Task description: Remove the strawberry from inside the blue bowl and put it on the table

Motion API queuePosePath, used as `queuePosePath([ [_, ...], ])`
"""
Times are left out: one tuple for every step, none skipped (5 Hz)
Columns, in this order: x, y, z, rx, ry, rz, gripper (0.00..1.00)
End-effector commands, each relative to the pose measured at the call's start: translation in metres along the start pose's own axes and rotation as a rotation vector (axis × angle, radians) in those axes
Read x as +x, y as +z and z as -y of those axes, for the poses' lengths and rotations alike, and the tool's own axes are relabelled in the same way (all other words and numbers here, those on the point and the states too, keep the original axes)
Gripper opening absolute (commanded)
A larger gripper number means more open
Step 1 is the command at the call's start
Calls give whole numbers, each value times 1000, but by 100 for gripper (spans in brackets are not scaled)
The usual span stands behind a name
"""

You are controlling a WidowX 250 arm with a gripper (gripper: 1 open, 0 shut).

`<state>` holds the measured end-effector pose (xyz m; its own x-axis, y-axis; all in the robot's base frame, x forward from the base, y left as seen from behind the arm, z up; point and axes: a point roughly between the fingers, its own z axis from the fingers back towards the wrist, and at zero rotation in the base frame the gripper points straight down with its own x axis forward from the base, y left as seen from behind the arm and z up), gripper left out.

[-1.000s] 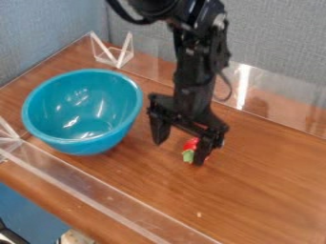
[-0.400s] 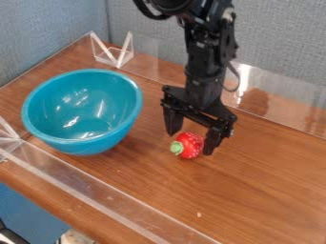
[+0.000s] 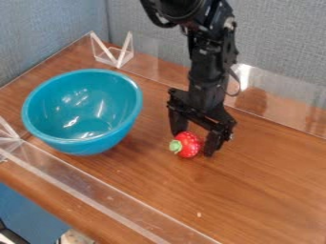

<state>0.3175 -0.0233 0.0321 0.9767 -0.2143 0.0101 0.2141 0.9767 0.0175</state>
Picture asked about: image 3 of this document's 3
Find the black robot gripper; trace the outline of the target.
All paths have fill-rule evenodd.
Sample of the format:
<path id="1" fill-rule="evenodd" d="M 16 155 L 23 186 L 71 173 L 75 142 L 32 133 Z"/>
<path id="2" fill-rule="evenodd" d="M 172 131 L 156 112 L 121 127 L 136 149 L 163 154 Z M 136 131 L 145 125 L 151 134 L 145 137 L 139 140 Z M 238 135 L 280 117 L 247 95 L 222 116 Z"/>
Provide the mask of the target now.
<path id="1" fill-rule="evenodd" d="M 236 124 L 224 108 L 228 95 L 227 86 L 234 73 L 223 73 L 212 82 L 199 82 L 190 77 L 188 90 L 170 88 L 167 102 L 172 135 L 187 130 L 188 122 L 203 127 L 208 134 L 203 146 L 203 155 L 210 157 L 224 141 L 231 140 Z"/>

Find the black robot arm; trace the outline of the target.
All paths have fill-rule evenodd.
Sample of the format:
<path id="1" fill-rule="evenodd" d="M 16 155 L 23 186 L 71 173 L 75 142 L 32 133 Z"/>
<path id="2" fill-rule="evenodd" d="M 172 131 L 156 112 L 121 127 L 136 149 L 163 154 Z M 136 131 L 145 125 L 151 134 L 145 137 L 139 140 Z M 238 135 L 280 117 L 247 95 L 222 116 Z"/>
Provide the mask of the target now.
<path id="1" fill-rule="evenodd" d="M 231 140 L 236 124 L 224 109 L 228 81 L 238 78 L 236 22 L 227 0 L 140 0 L 152 24 L 180 28 L 187 37 L 191 69 L 188 89 L 168 90 L 167 103 L 172 134 L 187 130 L 191 122 L 207 130 L 203 155 L 211 156 Z"/>

